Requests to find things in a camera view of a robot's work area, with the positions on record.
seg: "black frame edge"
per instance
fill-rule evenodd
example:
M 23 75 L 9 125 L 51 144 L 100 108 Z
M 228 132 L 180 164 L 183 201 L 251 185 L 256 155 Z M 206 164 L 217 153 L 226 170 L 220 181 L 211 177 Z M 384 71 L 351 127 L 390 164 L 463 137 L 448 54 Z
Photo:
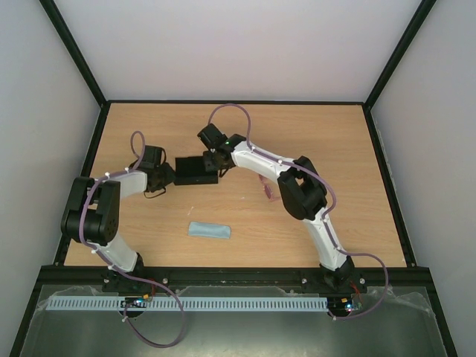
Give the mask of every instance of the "black frame edge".
M 270 105 L 301 105 L 301 106 L 362 106 L 363 102 L 353 101 L 319 101 L 319 100 L 110 100 L 110 103 L 134 104 L 270 104 Z
M 28 301 L 25 313 L 23 315 L 22 322 L 18 328 L 18 332 L 16 333 L 15 341 L 13 342 L 12 349 L 10 351 L 10 357 L 17 357 L 20 356 L 23 349 L 23 344 L 27 337 L 28 329 L 30 328 L 30 322 L 33 318 L 33 314 L 35 312 L 36 304 L 38 303 L 39 293 L 41 292 L 41 287 L 39 289 L 35 286 L 33 289 L 30 300 Z
M 420 2 L 415 14 L 411 18 L 407 28 L 405 29 L 405 32 L 400 38 L 399 43 L 393 50 L 390 59 L 385 65 L 372 91 L 370 92 L 369 97 L 365 101 L 365 106 L 367 108 L 372 109 L 376 101 L 379 99 L 379 96 L 387 85 L 388 80 L 390 77 L 392 77 L 393 72 L 399 65 L 408 47 L 410 47 L 411 42 L 418 33 L 419 28 L 423 25 L 423 22 L 430 13 L 435 2 L 437 2 L 437 0 L 422 0 L 422 2 Z
M 364 111 L 365 122 L 367 123 L 370 140 L 372 141 L 373 150 L 375 152 L 377 164 L 379 165 L 380 169 L 380 174 L 382 175 L 385 192 L 387 193 L 388 204 L 390 205 L 390 209 L 392 211 L 396 232 L 399 235 L 400 245 L 402 246 L 405 262 L 407 263 L 407 266 L 416 266 L 417 262 L 415 260 L 415 254 L 411 247 L 410 238 L 408 237 L 407 228 L 405 227 L 403 215 L 400 210 L 398 199 L 396 197 L 395 187 L 393 186 L 393 181 L 390 176 L 387 161 L 385 160 L 385 155 L 382 149 L 382 144 L 380 143 L 379 134 L 377 133 L 375 122 L 372 118 L 372 113 L 370 111 L 370 108 L 366 106 L 363 106 L 362 110 Z
M 104 105 L 106 105 L 106 98 L 99 88 L 99 85 L 97 84 L 97 81 L 94 78 L 88 63 L 86 63 L 86 60 L 80 51 L 80 48 L 77 46 L 76 41 L 74 41 L 73 35 L 68 29 L 68 26 L 62 17 L 60 10 L 58 9 L 54 0 L 39 0 L 39 2 L 43 6 L 43 9 L 45 9 L 45 12 L 50 18 L 54 28 L 57 30 L 62 43 L 68 49 L 68 52 L 71 55 L 74 63 L 76 63 L 77 69 L 83 76 L 86 84 L 89 87 L 89 90 L 96 99 L 97 104 L 99 104 L 99 106 L 102 108 Z
M 96 126 L 94 127 L 91 137 L 91 142 L 89 143 L 88 152 L 86 153 L 83 168 L 81 169 L 81 176 L 89 176 L 91 174 L 94 158 L 96 157 L 97 148 L 99 147 L 101 136 L 103 135 L 104 126 L 106 125 L 107 115 L 110 108 L 111 103 L 106 102 L 99 112 Z M 71 239 L 67 238 L 64 234 L 61 235 L 59 240 L 58 249 L 53 260 L 53 263 L 56 266 L 64 265 L 66 254 L 68 253 L 69 243 L 71 242 Z

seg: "white wall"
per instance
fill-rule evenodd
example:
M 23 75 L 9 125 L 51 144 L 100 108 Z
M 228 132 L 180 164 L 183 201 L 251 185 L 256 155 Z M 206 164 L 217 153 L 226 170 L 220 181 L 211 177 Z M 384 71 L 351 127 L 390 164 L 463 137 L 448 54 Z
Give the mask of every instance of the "white wall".
M 0 356 L 51 264 L 99 111 L 39 1 L 0 3 Z
M 57 0 L 109 99 L 367 99 L 419 0 Z
M 373 110 L 418 263 L 476 350 L 476 2 L 437 1 Z

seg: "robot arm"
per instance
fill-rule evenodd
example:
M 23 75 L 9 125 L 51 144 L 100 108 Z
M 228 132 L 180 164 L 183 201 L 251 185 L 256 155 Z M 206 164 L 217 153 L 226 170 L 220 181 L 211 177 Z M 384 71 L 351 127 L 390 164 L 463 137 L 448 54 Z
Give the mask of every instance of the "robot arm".
M 213 124 L 206 126 L 198 136 L 208 148 L 204 152 L 206 169 L 226 172 L 235 166 L 244 167 L 277 183 L 284 208 L 291 216 L 304 222 L 319 252 L 322 267 L 337 275 L 337 280 L 344 280 L 350 274 L 353 270 L 352 260 L 332 244 L 324 227 L 323 213 L 327 207 L 325 186 L 312 176 L 282 164 L 293 162 L 316 173 L 308 158 L 284 158 L 253 144 L 250 148 L 241 135 L 235 134 L 227 138 Z M 297 179 L 303 179 L 303 183 L 298 184 Z M 332 223 L 327 221 L 327 224 L 335 237 L 335 243 L 340 246 Z
M 267 155 L 273 156 L 277 160 L 293 162 L 291 158 L 283 158 L 278 155 L 275 155 L 271 152 L 267 152 L 259 147 L 255 147 L 260 152 L 265 152 Z M 251 171 L 254 171 L 262 176 L 265 176 L 269 180 L 277 183 L 281 187 L 284 185 L 283 181 L 280 180 L 281 174 L 285 175 L 286 171 L 289 170 L 289 167 L 279 164 L 276 161 L 267 159 L 261 155 L 258 155 L 254 150 L 250 149 L 246 142 L 242 141 L 235 146 L 235 150 L 231 153 L 231 158 L 237 167 L 244 167 Z M 291 208 L 286 207 L 286 194 L 282 194 L 283 203 L 285 208 L 289 211 Z M 322 207 L 315 214 L 314 219 L 302 219 L 304 225 L 306 226 L 309 234 L 311 235 L 312 241 L 314 242 L 315 247 L 319 252 L 319 259 L 321 265 L 329 270 L 335 271 L 337 268 L 340 268 L 347 260 L 347 256 L 338 251 L 327 233 L 324 223 L 323 223 L 323 212 L 326 210 L 326 207 Z M 331 229 L 332 235 L 337 237 L 334 228 L 331 222 L 328 222 L 328 225 Z
M 102 182 L 93 195 L 96 207 L 88 208 L 83 227 L 87 243 L 94 246 L 91 252 L 101 253 L 121 271 L 137 273 L 142 269 L 144 264 L 141 255 L 133 251 L 118 233 L 120 200 L 135 193 L 165 191 L 165 186 L 174 179 L 175 174 L 165 161 L 163 149 L 145 146 L 144 159 L 136 171 L 124 172 Z M 93 184 L 93 178 L 78 177 L 71 186 L 61 221 L 61 231 L 76 242 L 80 242 L 80 215 Z

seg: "wire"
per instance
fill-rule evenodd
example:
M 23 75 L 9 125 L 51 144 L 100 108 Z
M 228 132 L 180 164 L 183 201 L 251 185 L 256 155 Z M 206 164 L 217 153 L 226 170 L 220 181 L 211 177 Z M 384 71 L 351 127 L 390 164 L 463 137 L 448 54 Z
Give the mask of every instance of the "wire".
M 165 194 L 166 192 L 167 192 L 167 190 L 165 189 L 165 187 L 164 187 L 164 189 L 163 189 L 162 192 L 157 193 L 157 194 L 154 195 L 154 196 L 148 196 L 148 195 L 146 195 L 146 193 L 145 193 L 145 191 L 144 191 L 144 197 L 145 197 L 146 199 L 154 199 L 155 197 L 162 196 L 162 195 Z
M 134 149 L 133 142 L 134 142 L 134 137 L 136 135 L 139 135 L 141 137 L 141 140 L 142 140 L 142 150 L 141 150 L 140 155 L 137 154 L 137 152 Z M 141 277 L 133 277 L 132 275 L 127 274 L 126 271 L 122 270 L 118 266 L 115 266 L 111 261 L 109 261 L 109 259 L 103 253 L 101 253 L 99 250 L 97 250 L 97 247 L 95 245 L 92 245 L 91 243 L 86 242 L 86 239 L 84 238 L 84 222 L 86 220 L 86 213 L 88 212 L 88 207 L 91 204 L 91 200 L 93 198 L 94 192 L 99 187 L 101 182 L 109 180 L 109 179 L 113 179 L 115 177 L 118 177 L 120 175 L 124 175 L 126 173 L 134 172 L 138 168 L 142 159 L 144 158 L 145 147 L 146 147 L 146 140 L 145 140 L 144 134 L 142 134 L 142 132 L 140 132 L 138 130 L 133 132 L 132 135 L 131 135 L 130 144 L 131 144 L 132 153 L 137 158 L 137 161 L 134 163 L 134 165 L 132 166 L 131 169 L 124 169 L 123 171 L 118 171 L 116 173 L 106 173 L 105 176 L 102 176 L 102 177 L 98 178 L 96 180 L 96 182 L 92 185 L 91 189 L 89 190 L 89 192 L 86 196 L 86 200 L 85 200 L 84 205 L 83 205 L 83 210 L 81 212 L 80 226 L 79 226 L 79 237 L 80 237 L 81 243 L 86 245 L 87 247 L 93 249 L 93 251 L 95 251 L 96 254 L 102 260 L 104 260 L 104 262 L 109 266 L 109 269 L 115 270 L 116 272 L 118 272 L 119 274 L 121 274 L 123 277 L 125 277 L 127 279 L 140 281 L 142 283 L 147 283 L 147 284 L 150 284 L 150 285 L 153 285 L 153 286 L 157 286 L 158 288 L 160 288 L 160 289 L 166 291 L 167 293 L 169 293 L 170 296 L 172 296 L 176 300 L 176 302 L 178 304 L 178 307 L 180 309 L 180 312 L 181 312 L 181 329 L 180 329 L 180 332 L 177 335 L 176 339 L 173 340 L 172 342 L 170 342 L 169 344 L 157 344 L 155 342 L 152 342 L 152 341 L 148 340 L 144 336 L 142 336 L 142 334 L 135 328 L 134 325 L 132 325 L 132 322 L 127 317 L 127 314 L 126 314 L 127 313 L 127 308 L 130 307 L 130 305 L 126 306 L 126 308 L 123 311 L 123 316 L 124 316 L 123 321 L 127 322 L 127 324 L 132 328 L 132 331 L 135 333 L 135 335 L 141 341 L 143 341 L 144 343 L 146 343 L 146 344 L 148 344 L 149 346 L 152 346 L 152 347 L 168 348 L 168 347 L 172 347 L 172 346 L 177 345 L 183 339 L 183 337 L 185 335 L 185 330 L 186 330 L 185 311 L 184 311 L 184 307 L 183 307 L 181 301 L 179 300 L 179 297 L 176 294 L 174 294 L 174 292 L 172 290 L 170 290 L 168 287 L 166 287 L 165 285 L 162 285 L 160 283 L 157 283 L 156 281 L 143 279 Z
M 357 315 L 351 315 L 351 316 L 343 316 L 343 317 L 338 317 L 338 316 L 335 316 L 331 311 L 329 311 L 329 314 L 330 316 L 332 317 L 333 320 L 340 320 L 340 321 L 345 321 L 345 320 L 352 320 L 354 318 L 359 318 L 359 317 L 362 317 L 364 315 L 367 315 L 369 314 L 370 312 L 372 312 L 374 309 L 376 309 L 377 307 L 380 306 L 380 304 L 382 303 L 382 301 L 385 299 L 385 295 L 387 294 L 387 291 L 388 291 L 388 270 L 387 270 L 387 266 L 384 264 L 384 262 L 379 258 L 377 257 L 376 255 L 374 254 L 371 254 L 371 253 L 351 253 L 349 251 L 346 251 L 344 250 L 342 247 L 340 247 L 337 242 L 335 241 L 335 238 L 334 236 L 332 235 L 332 232 L 331 232 L 331 229 L 329 227 L 329 224 L 327 223 L 328 221 L 328 216 L 329 216 L 329 213 L 335 208 L 335 206 L 337 205 L 337 197 L 335 195 L 335 192 L 333 190 L 333 188 L 330 186 L 330 184 L 328 184 L 323 178 L 321 178 L 317 173 L 314 173 L 312 172 L 311 170 L 308 170 L 306 169 L 305 167 L 302 167 L 300 165 L 297 165 L 295 164 L 294 162 L 289 162 L 289 161 L 282 161 L 280 160 L 279 158 L 275 158 L 271 155 L 268 155 L 267 153 L 265 152 L 262 152 L 260 151 L 259 149 L 257 149 L 255 146 L 253 146 L 250 142 L 250 133 L 251 133 L 251 117 L 250 117 L 250 114 L 248 113 L 248 111 L 243 108 L 241 105 L 239 104 L 234 104 L 234 103 L 226 103 L 226 104 L 222 104 L 221 106 L 217 106 L 210 114 L 210 117 L 208 118 L 208 123 L 210 124 L 212 119 L 213 119 L 213 116 L 215 115 L 215 113 L 220 110 L 221 108 L 225 108 L 226 106 L 233 106 L 235 108 L 238 108 L 240 109 L 242 112 L 245 113 L 246 115 L 246 118 L 248 119 L 248 128 L 246 130 L 246 144 L 248 145 L 248 148 L 251 149 L 252 152 L 255 152 L 256 154 L 264 157 L 264 158 L 267 158 L 268 160 L 271 160 L 271 161 L 274 161 L 274 162 L 277 162 L 278 164 L 282 164 L 282 165 L 286 165 L 286 166 L 289 166 L 289 167 L 294 167 L 295 169 L 297 170 L 300 170 L 300 171 L 303 171 L 305 173 L 307 173 L 308 175 L 314 177 L 316 180 L 318 180 L 320 183 L 322 183 L 325 188 L 327 189 L 327 191 L 329 191 L 331 197 L 332 197 L 332 204 L 322 213 L 322 218 L 323 218 L 323 223 L 324 223 L 324 227 L 326 228 L 326 232 L 327 234 L 329 235 L 329 238 L 331 240 L 331 243 L 332 245 L 334 245 L 334 248 L 344 254 L 344 255 L 347 255 L 349 257 L 371 257 L 373 258 L 374 260 L 378 261 L 380 263 L 380 265 L 382 266 L 383 270 L 384 270 L 384 275 L 385 275 L 385 287 L 384 287 L 384 291 L 382 292 L 382 296 L 380 297 L 380 299 L 376 302 L 375 305 L 373 305 L 372 307 L 370 307 L 368 310 L 364 311 L 364 312 L 361 312 L 360 314 L 357 314 Z

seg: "wooden table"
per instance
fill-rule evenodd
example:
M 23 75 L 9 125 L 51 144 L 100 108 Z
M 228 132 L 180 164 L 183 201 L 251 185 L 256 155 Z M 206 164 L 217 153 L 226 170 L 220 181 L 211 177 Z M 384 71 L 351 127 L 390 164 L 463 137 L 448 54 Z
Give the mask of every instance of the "wooden table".
M 197 133 L 215 108 L 208 104 L 112 104 L 91 176 L 134 161 L 129 137 L 141 130 L 149 145 L 175 157 L 201 155 Z M 312 160 L 335 189 L 332 223 L 348 251 L 369 252 L 388 266 L 405 266 L 375 153 L 360 106 L 246 105 L 251 140 L 278 155 Z M 213 121 L 231 136 L 246 134 L 246 118 L 224 108 Z M 230 239 L 189 237 L 191 221 L 231 227 Z M 120 232 L 147 266 L 317 267 L 319 256 L 304 224 L 282 203 L 269 202 L 256 173 L 233 168 L 219 184 L 167 187 L 157 199 L 134 195 L 120 203 Z M 366 257 L 356 266 L 380 266 Z M 67 266 L 101 266 L 90 250 L 71 243 Z

